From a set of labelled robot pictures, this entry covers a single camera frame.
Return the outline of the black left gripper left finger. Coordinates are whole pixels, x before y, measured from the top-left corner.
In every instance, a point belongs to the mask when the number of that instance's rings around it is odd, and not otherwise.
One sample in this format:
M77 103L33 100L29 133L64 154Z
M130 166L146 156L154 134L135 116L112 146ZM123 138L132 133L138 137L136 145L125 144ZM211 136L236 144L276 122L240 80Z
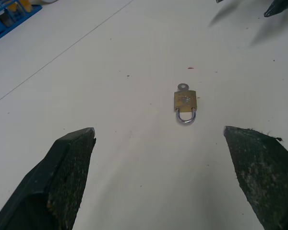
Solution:
M57 139L0 211L0 230L71 230L96 143L92 127Z

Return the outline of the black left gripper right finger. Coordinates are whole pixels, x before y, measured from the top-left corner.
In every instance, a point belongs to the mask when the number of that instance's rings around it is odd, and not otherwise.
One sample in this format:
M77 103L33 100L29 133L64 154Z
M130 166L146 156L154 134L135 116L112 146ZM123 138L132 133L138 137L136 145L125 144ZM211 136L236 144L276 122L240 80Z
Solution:
M281 138L253 129L224 128L237 180L266 230L288 230L288 151Z

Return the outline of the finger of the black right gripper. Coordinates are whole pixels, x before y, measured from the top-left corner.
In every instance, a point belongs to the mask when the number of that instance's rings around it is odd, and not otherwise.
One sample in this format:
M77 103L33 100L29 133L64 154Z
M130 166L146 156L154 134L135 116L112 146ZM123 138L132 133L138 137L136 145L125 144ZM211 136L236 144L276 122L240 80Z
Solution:
M288 0L274 0L267 9L267 11L264 13L264 17L271 17L287 9L288 9Z

